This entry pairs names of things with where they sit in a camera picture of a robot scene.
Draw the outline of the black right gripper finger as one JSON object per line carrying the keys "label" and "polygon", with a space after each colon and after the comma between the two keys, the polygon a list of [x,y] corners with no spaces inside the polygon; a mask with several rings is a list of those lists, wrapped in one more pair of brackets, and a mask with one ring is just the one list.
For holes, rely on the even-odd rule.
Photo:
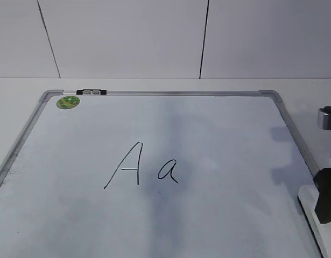
{"label": "black right gripper finger", "polygon": [[319,192],[315,206],[316,216],[321,224],[331,222],[331,168],[324,168],[316,173],[313,182]]}
{"label": "black right gripper finger", "polygon": [[318,109],[318,126],[323,130],[331,131],[331,106]]}

